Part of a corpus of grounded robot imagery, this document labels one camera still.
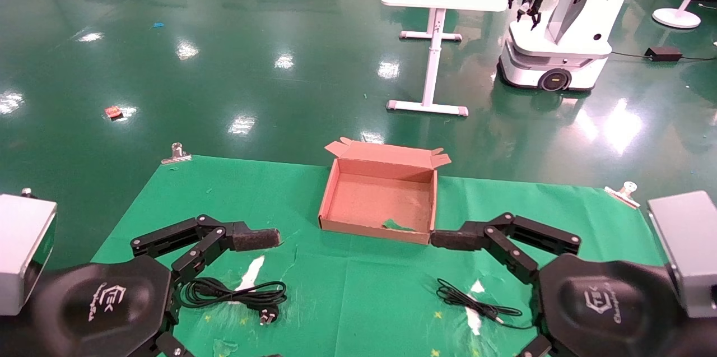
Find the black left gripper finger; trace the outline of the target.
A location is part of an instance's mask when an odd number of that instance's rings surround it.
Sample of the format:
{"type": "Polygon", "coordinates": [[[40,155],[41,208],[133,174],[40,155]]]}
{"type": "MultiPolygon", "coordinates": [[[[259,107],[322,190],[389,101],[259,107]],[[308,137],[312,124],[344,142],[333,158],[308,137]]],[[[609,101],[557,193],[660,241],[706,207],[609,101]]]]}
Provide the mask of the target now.
{"type": "Polygon", "coordinates": [[[246,222],[220,222],[200,215],[152,231],[131,240],[134,257],[157,258],[189,247],[172,265],[174,281],[185,285],[194,280],[225,251],[248,252],[280,245],[277,229],[253,230],[246,222]]]}

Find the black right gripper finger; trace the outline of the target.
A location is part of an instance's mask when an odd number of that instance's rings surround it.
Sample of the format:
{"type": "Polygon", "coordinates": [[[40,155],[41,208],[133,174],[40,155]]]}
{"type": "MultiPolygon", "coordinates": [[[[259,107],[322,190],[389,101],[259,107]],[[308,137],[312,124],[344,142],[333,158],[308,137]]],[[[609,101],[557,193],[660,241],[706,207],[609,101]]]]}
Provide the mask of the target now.
{"type": "Polygon", "coordinates": [[[433,247],[455,251],[486,250],[525,285],[537,281],[538,263],[520,250],[517,240],[536,249],[559,256],[576,255],[581,237],[527,217],[506,212],[491,221],[466,221],[456,231],[435,230],[430,234],[433,247]]]}

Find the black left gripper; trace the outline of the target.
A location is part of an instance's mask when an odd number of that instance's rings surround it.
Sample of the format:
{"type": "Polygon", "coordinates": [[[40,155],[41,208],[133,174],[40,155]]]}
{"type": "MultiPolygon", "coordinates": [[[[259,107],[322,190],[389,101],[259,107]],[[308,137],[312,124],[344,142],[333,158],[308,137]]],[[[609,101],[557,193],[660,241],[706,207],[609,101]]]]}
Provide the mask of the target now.
{"type": "Polygon", "coordinates": [[[3,356],[194,356],[173,336],[171,270],[149,256],[44,272],[15,316],[3,356]]]}

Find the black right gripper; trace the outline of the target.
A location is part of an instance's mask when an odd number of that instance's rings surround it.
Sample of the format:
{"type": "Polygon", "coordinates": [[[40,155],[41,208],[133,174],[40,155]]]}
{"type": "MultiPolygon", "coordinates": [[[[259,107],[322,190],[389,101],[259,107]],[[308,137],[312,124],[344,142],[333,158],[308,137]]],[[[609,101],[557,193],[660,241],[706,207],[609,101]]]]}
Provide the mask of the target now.
{"type": "Polygon", "coordinates": [[[540,270],[536,336],[519,357],[714,356],[715,318],[691,318],[664,266],[564,254],[540,270]]]}

